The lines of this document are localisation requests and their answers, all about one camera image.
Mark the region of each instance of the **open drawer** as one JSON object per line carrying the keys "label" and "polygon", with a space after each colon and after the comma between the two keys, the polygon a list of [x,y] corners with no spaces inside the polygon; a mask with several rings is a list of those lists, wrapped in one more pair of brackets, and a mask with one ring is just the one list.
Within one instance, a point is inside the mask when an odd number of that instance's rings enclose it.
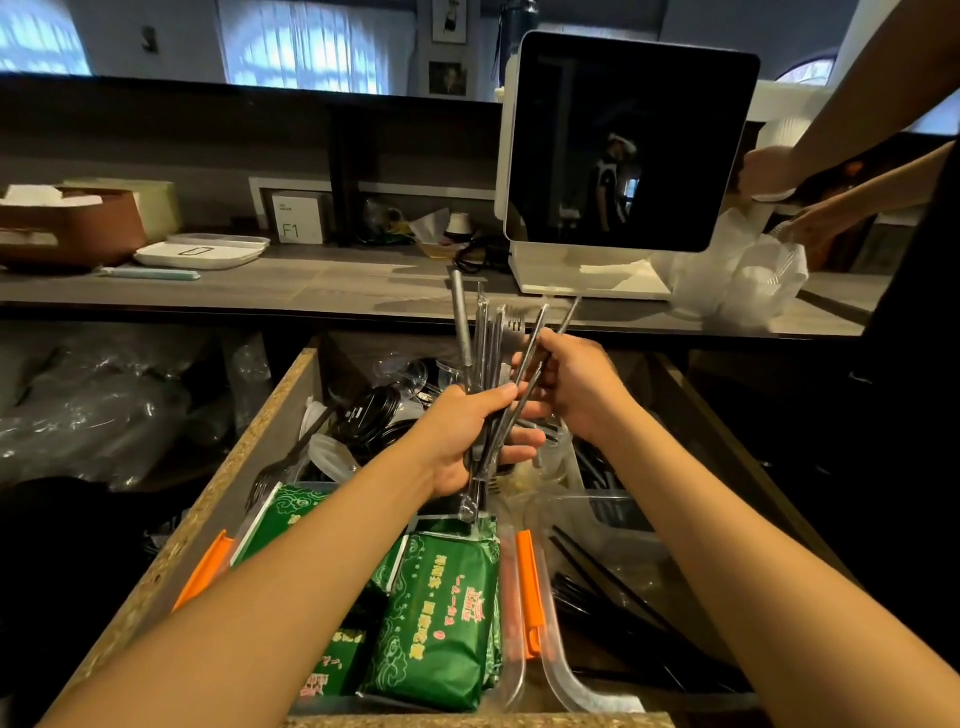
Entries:
{"label": "open drawer", "polygon": [[[309,399],[326,399],[330,395],[328,382],[336,383],[334,396],[339,397],[345,384],[347,388],[351,383],[355,385],[363,379],[362,373],[371,370],[373,362],[392,353],[454,361],[456,351],[452,337],[356,331],[330,332],[305,349],[87,655],[67,690],[86,680],[112,655],[170,614],[193,570],[217,536],[224,530],[228,534],[237,532],[246,517],[247,498],[257,474],[283,458],[297,442]],[[665,358],[642,352],[611,354],[640,401],[652,407],[685,446],[764,516],[842,569],[809,524]],[[559,707],[555,700],[549,699],[552,695],[542,695],[540,700],[539,686],[529,682],[531,694],[519,702],[520,710],[549,711]],[[532,682],[537,683],[536,675]],[[636,723],[631,719],[627,723],[670,724],[666,716],[648,717],[653,722]],[[436,716],[431,717],[430,722],[445,719],[452,726],[463,717]],[[305,722],[300,719],[298,723],[314,724],[314,720],[329,725],[347,719],[324,716]],[[386,725],[393,719],[379,717],[377,720],[378,724]],[[396,720],[397,725],[404,722],[401,716],[396,716]]]}

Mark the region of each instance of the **black screen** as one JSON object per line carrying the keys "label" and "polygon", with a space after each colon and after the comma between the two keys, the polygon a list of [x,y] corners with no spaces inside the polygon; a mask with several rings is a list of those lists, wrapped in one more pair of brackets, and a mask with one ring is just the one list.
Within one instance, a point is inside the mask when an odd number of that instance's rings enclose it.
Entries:
{"label": "black screen", "polygon": [[510,202],[527,239],[705,249],[759,58],[533,32],[519,60]]}

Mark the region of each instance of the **white monitor base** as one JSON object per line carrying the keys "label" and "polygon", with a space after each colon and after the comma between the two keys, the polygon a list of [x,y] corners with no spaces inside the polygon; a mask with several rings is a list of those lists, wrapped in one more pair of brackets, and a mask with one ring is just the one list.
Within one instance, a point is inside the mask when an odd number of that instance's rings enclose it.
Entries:
{"label": "white monitor base", "polygon": [[649,264],[651,251],[513,242],[510,253],[510,269],[523,293],[593,299],[670,299],[670,289]]}

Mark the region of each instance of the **brown box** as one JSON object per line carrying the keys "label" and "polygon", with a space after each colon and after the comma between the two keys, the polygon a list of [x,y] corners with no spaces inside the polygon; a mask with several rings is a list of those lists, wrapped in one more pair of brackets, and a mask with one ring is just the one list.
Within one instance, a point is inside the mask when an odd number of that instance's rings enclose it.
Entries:
{"label": "brown box", "polygon": [[133,193],[59,187],[64,197],[99,195],[102,205],[0,206],[0,265],[96,268],[118,265],[147,244]]}

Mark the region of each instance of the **framed picture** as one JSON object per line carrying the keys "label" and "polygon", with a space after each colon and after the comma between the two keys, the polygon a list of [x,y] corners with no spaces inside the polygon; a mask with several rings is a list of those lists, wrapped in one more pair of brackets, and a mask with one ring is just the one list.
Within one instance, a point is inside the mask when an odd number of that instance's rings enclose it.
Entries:
{"label": "framed picture", "polygon": [[467,70],[462,63],[430,62],[430,94],[466,96]]}
{"label": "framed picture", "polygon": [[433,42],[467,44],[467,0],[433,0]]}

